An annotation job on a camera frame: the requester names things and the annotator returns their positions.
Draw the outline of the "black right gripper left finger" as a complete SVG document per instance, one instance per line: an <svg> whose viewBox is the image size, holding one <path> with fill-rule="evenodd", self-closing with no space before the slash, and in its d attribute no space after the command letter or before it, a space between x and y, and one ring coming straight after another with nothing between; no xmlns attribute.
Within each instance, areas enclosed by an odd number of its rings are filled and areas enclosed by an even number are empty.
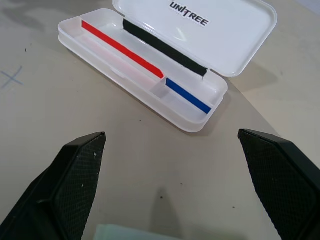
<svg viewBox="0 0 320 240"><path fill-rule="evenodd" d="M0 240L82 240L105 143L96 132L64 145L0 224Z"/></svg>

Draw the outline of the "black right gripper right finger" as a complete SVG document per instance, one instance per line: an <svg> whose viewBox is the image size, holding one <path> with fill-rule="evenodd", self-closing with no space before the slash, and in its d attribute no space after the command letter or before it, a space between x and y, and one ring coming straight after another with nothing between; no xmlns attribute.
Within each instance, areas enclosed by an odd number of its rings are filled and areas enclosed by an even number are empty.
<svg viewBox="0 0 320 240"><path fill-rule="evenodd" d="M320 169L291 141L240 129L255 192L281 240L320 240Z"/></svg>

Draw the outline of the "green eraser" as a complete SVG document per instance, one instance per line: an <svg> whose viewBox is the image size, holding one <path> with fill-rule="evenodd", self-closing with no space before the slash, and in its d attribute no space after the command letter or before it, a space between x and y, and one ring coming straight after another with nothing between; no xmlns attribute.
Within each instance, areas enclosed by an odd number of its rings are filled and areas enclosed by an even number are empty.
<svg viewBox="0 0 320 240"><path fill-rule="evenodd" d="M93 240L153 240L153 235L123 226L99 224Z"/></svg>

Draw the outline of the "white plastic pencil case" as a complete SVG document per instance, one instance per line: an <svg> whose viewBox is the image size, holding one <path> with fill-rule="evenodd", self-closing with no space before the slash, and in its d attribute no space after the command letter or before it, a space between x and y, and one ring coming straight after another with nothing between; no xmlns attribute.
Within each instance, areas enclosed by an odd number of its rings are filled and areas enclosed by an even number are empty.
<svg viewBox="0 0 320 240"><path fill-rule="evenodd" d="M188 133L201 131L277 24L262 0L112 0L58 25L71 52Z"/></svg>

